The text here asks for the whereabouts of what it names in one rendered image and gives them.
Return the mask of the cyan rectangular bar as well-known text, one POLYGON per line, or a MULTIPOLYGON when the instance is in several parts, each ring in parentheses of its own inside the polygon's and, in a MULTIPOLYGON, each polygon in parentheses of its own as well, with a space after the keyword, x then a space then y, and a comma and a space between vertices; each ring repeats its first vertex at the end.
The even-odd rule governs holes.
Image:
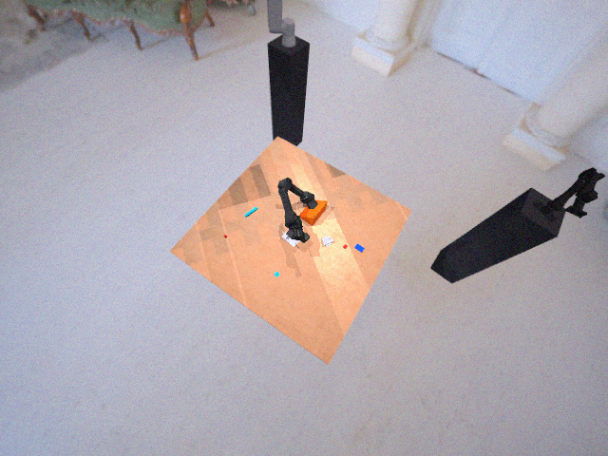
POLYGON ((248 213, 246 213, 244 216, 247 218, 248 216, 250 216, 252 213, 254 213, 257 210, 257 207, 253 208, 251 211, 249 211, 248 213))

